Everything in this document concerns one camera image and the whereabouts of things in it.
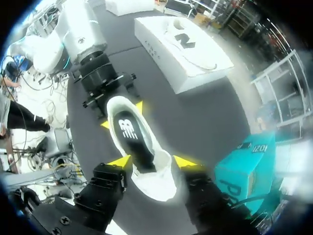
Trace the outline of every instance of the white shoebox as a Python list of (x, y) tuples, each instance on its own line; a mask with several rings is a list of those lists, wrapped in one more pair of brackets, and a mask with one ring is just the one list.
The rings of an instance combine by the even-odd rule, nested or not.
[(174, 19), (178, 17), (156, 16), (135, 19), (135, 36), (159, 66), (174, 92), (179, 94), (227, 76), (234, 66), (233, 63), (217, 43), (189, 19), (179, 17), (185, 25), (192, 27), (193, 34), (196, 34), (193, 36), (197, 40), (196, 43), (203, 45), (199, 57), (214, 60), (215, 69), (207, 70), (190, 63), (190, 60), (182, 56), (179, 48), (166, 39), (164, 34), (168, 23)]
[(106, 0), (106, 9), (117, 16), (153, 11), (155, 0)]

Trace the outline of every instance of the yellow marker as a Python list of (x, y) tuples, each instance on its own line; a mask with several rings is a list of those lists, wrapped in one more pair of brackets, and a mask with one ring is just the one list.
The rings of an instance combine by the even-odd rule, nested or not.
[(190, 162), (188, 160), (185, 160), (185, 159), (180, 158), (180, 157), (175, 156), (175, 155), (174, 155), (174, 158), (175, 158), (175, 161), (176, 161), (176, 163), (177, 163), (179, 168), (185, 167), (187, 165), (197, 165), (195, 163), (192, 163), (192, 162)]
[(108, 163), (108, 165), (117, 165), (124, 167), (129, 159), (130, 155), (127, 155), (126, 157), (120, 158), (115, 160), (114, 162)]
[[(140, 114), (142, 114), (142, 101), (136, 104), (137, 109), (139, 110)], [(101, 124), (101, 126), (105, 127), (105, 128), (110, 128), (109, 126), (109, 122), (105, 121)]]

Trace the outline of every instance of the black insole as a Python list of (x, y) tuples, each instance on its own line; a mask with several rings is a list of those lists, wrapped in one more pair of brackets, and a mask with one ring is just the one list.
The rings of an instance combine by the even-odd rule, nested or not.
[(135, 116), (122, 111), (113, 120), (116, 136), (125, 152), (132, 156), (133, 163), (140, 173), (156, 172), (152, 161), (154, 155), (149, 151)]

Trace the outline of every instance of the white sneaker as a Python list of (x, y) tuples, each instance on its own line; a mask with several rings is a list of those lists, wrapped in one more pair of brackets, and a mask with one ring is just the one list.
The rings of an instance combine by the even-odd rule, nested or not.
[(137, 107), (123, 96), (107, 103), (110, 134), (123, 157), (132, 156), (134, 184), (158, 201), (173, 198), (177, 188), (172, 175), (173, 157), (163, 150)]
[(49, 116), (45, 119), (45, 123), (50, 125), (52, 122), (53, 122), (53, 116), (52, 116), (52, 115), (49, 115)]
[(190, 63), (205, 69), (216, 69), (214, 55), (206, 48), (208, 46), (199, 35), (198, 26), (182, 17), (169, 17), (165, 31), (166, 40), (177, 47), (182, 56)]

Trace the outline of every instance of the cyan shoebox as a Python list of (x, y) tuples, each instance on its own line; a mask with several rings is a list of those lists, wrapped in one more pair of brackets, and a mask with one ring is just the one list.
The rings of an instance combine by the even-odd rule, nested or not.
[[(234, 203), (267, 194), (275, 171), (275, 134), (250, 135), (215, 167), (215, 183)], [(245, 203), (251, 214), (263, 199)]]

